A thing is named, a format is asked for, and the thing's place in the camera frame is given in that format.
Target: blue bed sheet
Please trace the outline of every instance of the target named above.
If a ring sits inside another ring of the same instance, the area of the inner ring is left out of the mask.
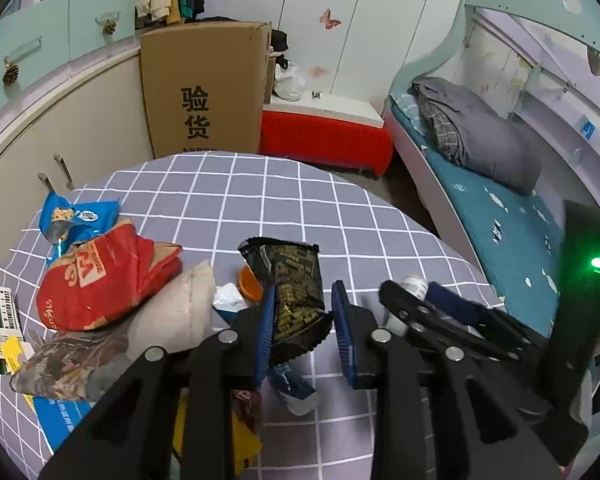
[[[414,142],[430,146],[395,102],[391,111]],[[535,192],[521,196],[455,166],[434,149],[425,155],[507,312],[549,335],[558,302],[562,231],[544,202]]]

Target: butterfly sticker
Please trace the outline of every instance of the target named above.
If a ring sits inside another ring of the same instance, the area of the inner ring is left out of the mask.
[[[324,14],[320,17],[320,23],[324,23],[324,28],[327,30],[332,29],[333,27],[337,27],[342,22],[338,20],[331,19],[331,9],[327,9],[324,11]]]

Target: red snack bag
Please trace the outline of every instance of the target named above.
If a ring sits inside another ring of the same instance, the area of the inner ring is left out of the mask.
[[[179,245],[139,237],[131,220],[121,220],[49,266],[36,297],[40,320],[55,330],[106,325],[180,273],[180,252]]]

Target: drawer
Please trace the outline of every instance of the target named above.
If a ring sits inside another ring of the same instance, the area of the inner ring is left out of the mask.
[[[69,61],[68,8],[69,0],[44,0],[0,20],[0,108]],[[2,82],[5,56],[20,69],[11,86]]]
[[[104,34],[104,23],[116,22],[116,31]],[[71,59],[123,40],[136,32],[136,0],[70,0],[69,43]]]

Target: gray checkered tablecloth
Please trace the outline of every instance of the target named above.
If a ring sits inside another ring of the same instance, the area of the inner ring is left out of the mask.
[[[353,303],[383,321],[378,286],[417,274],[489,306],[501,303],[481,273],[400,211],[340,177],[292,160],[207,152],[152,160],[88,183],[74,202],[120,200],[121,215],[139,234],[183,246],[184,267],[209,259],[218,285],[234,282],[244,264],[236,250],[245,238],[266,235],[320,245],[325,304],[343,280]],[[11,287],[27,338],[47,329],[34,306],[50,247],[38,215],[0,266]],[[214,326],[226,325],[214,313]],[[368,480],[375,395],[354,391],[342,377],[335,334],[294,362],[320,392],[318,409],[289,413],[264,384],[264,449],[245,480]],[[0,442],[34,480],[51,453],[36,415],[0,377]],[[430,421],[426,422],[430,433]],[[434,478],[434,463],[429,463]]]

